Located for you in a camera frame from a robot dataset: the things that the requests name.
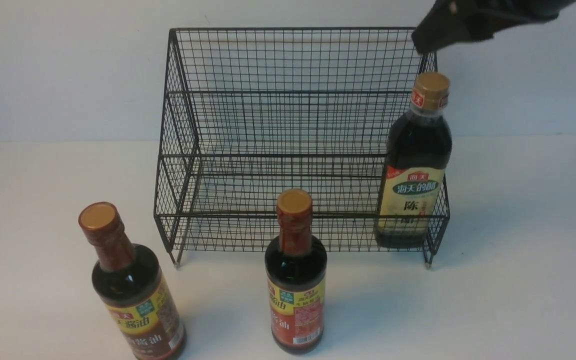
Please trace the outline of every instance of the barcode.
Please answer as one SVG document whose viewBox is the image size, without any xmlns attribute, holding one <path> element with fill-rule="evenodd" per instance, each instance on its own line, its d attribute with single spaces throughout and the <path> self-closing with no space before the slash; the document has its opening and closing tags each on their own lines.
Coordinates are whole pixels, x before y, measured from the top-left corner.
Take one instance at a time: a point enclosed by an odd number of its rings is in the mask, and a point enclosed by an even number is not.
<svg viewBox="0 0 576 360">
<path fill-rule="evenodd" d="M 311 333 L 308 336 L 293 337 L 292 343 L 295 345 L 301 345 L 301 344 L 309 343 L 309 342 L 315 340 L 320 335 L 320 332 L 322 332 L 322 328 L 318 327 L 315 332 Z"/>
<path fill-rule="evenodd" d="M 168 342 L 168 346 L 170 347 L 170 349 L 174 350 L 174 348 L 177 347 L 177 344 L 179 344 L 179 340 L 181 340 L 181 337 L 183 335 L 184 335 L 184 324 L 180 323 L 179 327 L 176 329 L 174 337 L 170 339 L 170 341 Z"/>
</svg>

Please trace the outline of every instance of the metal wire shelf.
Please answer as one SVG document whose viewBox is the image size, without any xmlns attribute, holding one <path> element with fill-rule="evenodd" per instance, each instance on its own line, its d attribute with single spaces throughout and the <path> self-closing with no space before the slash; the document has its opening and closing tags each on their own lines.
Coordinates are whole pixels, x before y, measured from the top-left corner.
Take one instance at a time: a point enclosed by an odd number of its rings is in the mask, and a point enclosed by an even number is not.
<svg viewBox="0 0 576 360">
<path fill-rule="evenodd" d="M 264 251 L 275 200 L 311 193 L 313 234 L 329 251 L 421 251 L 450 219 L 444 180 L 434 212 L 389 216 L 423 227 L 397 249 L 375 243 L 386 136 L 435 54 L 412 28 L 171 29 L 155 188 L 170 258 L 184 250 Z"/>
</svg>

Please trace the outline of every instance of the tabletop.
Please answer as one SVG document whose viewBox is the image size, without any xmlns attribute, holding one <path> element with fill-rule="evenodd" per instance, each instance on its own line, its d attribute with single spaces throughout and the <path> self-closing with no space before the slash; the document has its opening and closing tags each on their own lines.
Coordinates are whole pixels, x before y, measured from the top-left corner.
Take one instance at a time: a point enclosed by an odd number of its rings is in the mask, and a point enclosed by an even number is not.
<svg viewBox="0 0 576 360">
<path fill-rule="evenodd" d="M 162 264 L 183 360 L 289 359 L 274 344 L 262 253 L 186 251 L 153 220 L 156 142 L 0 143 L 0 358 L 132 359 L 90 279 L 77 216 L 115 203 Z M 420 253 L 329 253 L 312 359 L 576 358 L 576 136 L 457 137 L 451 220 Z"/>
</svg>

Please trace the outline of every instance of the vinegar bottle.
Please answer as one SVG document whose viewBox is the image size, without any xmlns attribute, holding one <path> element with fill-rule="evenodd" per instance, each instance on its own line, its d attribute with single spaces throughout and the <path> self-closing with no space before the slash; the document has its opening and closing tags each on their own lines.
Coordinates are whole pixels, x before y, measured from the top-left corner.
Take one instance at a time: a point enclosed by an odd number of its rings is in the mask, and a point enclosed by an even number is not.
<svg viewBox="0 0 576 360">
<path fill-rule="evenodd" d="M 446 165 L 453 150 L 444 118 L 450 80 L 438 72 L 417 76 L 410 108 L 388 133 L 386 161 L 379 191 L 375 241 L 389 249 L 423 246 Z M 406 218 L 386 218 L 406 215 Z"/>
</svg>

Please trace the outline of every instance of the dark liquid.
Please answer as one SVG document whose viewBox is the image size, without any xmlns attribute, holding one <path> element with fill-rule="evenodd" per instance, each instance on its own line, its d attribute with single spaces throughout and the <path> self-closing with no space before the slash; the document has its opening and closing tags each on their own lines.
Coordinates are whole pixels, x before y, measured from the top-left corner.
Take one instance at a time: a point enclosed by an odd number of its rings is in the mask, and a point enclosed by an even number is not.
<svg viewBox="0 0 576 360">
<path fill-rule="evenodd" d="M 134 244 L 135 260 L 126 268 L 119 271 L 106 272 L 101 269 L 99 262 L 92 270 L 92 285 L 94 291 L 102 300 L 117 308 L 134 306 L 148 299 L 162 280 L 160 262 L 150 248 L 141 244 Z M 168 356 L 176 359 L 184 350 L 185 343 Z"/>
<path fill-rule="evenodd" d="M 304 256 L 292 257 L 279 251 L 279 236 L 270 241 L 265 249 L 265 271 L 268 278 L 289 292 L 305 292 L 319 284 L 326 275 L 327 261 L 326 249 L 315 236 L 312 237 L 310 253 Z M 293 348 L 279 342 L 275 335 L 272 337 L 280 348 L 291 354 L 308 353 L 322 341 L 322 335 L 319 335 L 308 347 Z"/>
<path fill-rule="evenodd" d="M 386 166 L 395 169 L 412 167 L 445 169 L 452 150 L 453 139 L 443 116 L 423 117 L 408 110 L 398 118 L 388 133 L 387 155 L 379 189 L 377 211 L 379 212 L 382 207 Z M 382 233 L 375 223 L 374 237 L 381 247 L 410 249 L 423 246 L 426 235 Z"/>
</svg>

